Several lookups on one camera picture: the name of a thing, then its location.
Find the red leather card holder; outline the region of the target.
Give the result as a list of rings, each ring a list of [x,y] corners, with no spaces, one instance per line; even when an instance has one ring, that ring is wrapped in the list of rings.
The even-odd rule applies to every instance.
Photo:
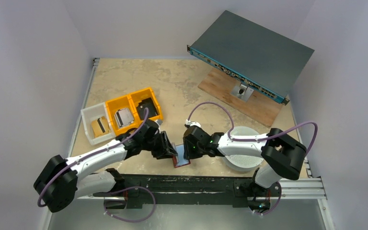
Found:
[[[174,168],[183,167],[190,164],[190,161],[184,158],[184,145],[176,145],[174,146],[177,154],[173,157],[173,166]]]

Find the orange gold credit card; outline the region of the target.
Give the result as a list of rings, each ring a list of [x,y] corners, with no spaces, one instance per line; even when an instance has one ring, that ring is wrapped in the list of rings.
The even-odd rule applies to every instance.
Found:
[[[110,128],[109,128],[109,125],[108,125],[108,122],[105,119],[98,119],[98,124],[99,124],[99,128],[101,130],[101,133],[102,135],[105,135],[105,134],[108,134],[110,132]]]

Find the gold card with black stripe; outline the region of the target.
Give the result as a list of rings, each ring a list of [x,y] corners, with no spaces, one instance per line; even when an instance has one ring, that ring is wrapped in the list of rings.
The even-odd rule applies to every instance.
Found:
[[[98,138],[98,137],[104,136],[104,135],[102,135],[101,130],[99,128],[99,124],[98,124],[98,119],[100,119],[100,118],[105,119],[106,117],[105,116],[102,116],[102,117],[99,117],[96,120],[93,120],[91,122],[91,128],[92,128],[92,131],[93,131],[94,138]]]

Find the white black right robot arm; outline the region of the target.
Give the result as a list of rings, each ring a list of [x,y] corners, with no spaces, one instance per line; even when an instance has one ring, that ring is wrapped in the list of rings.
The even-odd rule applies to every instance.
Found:
[[[278,128],[267,134],[231,136],[216,132],[209,135],[198,126],[190,126],[184,132],[184,158],[187,160],[210,157],[244,155],[259,157],[266,165],[259,169],[250,181],[250,189],[261,195],[282,178],[298,180],[307,148]]]

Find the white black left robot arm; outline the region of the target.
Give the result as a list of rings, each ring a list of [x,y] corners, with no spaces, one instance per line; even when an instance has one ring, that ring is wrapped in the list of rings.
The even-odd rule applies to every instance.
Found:
[[[37,205],[48,207],[52,213],[61,211],[76,198],[78,184],[84,178],[143,150],[158,160],[175,158],[178,154],[167,133],[160,130],[158,123],[147,119],[139,127],[129,129],[95,150],[77,157],[56,155],[50,158],[33,184],[39,195]]]

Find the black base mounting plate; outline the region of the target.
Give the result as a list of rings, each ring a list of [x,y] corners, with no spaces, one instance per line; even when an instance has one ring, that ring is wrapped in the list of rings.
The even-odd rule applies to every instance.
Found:
[[[126,208],[157,205],[230,205],[255,211],[269,210],[281,195],[280,183],[261,188],[248,177],[120,174],[110,169],[116,185],[94,197],[120,197]]]

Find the black square part in bin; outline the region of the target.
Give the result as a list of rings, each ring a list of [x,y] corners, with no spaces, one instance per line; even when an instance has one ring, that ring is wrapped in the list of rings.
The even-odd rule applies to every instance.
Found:
[[[138,106],[136,107],[139,118],[141,120],[145,118],[145,114],[146,114],[145,109],[148,109],[148,118],[159,115],[152,98],[146,98],[142,100],[141,102],[139,102]]]

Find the white filament spool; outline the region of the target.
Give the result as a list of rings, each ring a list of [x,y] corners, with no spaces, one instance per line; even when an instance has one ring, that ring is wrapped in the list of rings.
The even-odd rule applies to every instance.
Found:
[[[255,136],[259,135],[259,133],[250,128],[244,126],[236,126],[232,131],[231,134],[238,135],[238,136]],[[255,170],[259,167],[262,162],[263,158],[254,157],[254,156],[246,156],[246,155],[230,155],[222,159],[222,162],[232,170],[237,172],[250,172]]]

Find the yellow double compartment bin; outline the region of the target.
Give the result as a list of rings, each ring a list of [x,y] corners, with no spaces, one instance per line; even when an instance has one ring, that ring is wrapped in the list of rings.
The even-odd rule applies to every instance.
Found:
[[[142,100],[144,100],[146,98],[152,98],[153,99],[153,102],[154,102],[154,104],[157,108],[157,111],[159,113],[158,116],[151,117],[149,119],[153,120],[153,121],[156,121],[158,119],[163,120],[163,113],[162,113],[162,110],[161,110],[161,106],[158,103],[158,101],[156,99],[156,96],[155,96],[155,93],[154,93],[154,91],[151,87],[147,87],[145,89],[135,91],[135,92],[132,92],[132,93],[126,94],[124,96],[114,98],[114,99],[111,99],[111,100],[108,100],[108,101],[105,102],[105,106],[106,106],[107,112],[108,112],[109,117],[110,117],[111,126],[112,126],[114,134],[116,136],[127,132],[131,128],[136,128],[141,124],[141,122],[143,120],[141,120],[139,118],[136,107],[138,106],[139,102],[141,102]],[[117,110],[119,110],[121,108],[125,108],[125,107],[130,109],[131,113],[133,114],[133,117],[134,117],[135,121],[134,121],[134,123],[132,123],[129,126],[118,128],[117,122],[116,122],[116,119],[115,119],[114,115],[115,115],[115,112]]]

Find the white plastic bin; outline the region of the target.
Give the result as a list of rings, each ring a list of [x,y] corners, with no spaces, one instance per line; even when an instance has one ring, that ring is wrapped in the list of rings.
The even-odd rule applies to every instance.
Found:
[[[85,135],[94,146],[115,137],[105,103],[99,103],[80,111]]]

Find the wooden board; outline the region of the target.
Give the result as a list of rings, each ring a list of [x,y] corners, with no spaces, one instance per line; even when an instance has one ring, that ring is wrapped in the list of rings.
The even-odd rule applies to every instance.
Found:
[[[216,69],[207,74],[198,88],[266,127],[272,126],[283,108],[282,104]]]

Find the grey metal bracket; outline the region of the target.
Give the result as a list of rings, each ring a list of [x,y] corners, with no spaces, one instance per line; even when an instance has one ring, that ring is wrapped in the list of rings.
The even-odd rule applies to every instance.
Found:
[[[247,102],[249,98],[251,97],[252,93],[254,92],[254,89],[251,87],[240,83],[238,85],[235,85],[231,91],[231,95]]]

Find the grey blue network switch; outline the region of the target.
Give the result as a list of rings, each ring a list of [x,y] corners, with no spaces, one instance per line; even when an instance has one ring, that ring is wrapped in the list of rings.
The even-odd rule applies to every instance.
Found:
[[[314,49],[225,10],[187,52],[278,104]]]

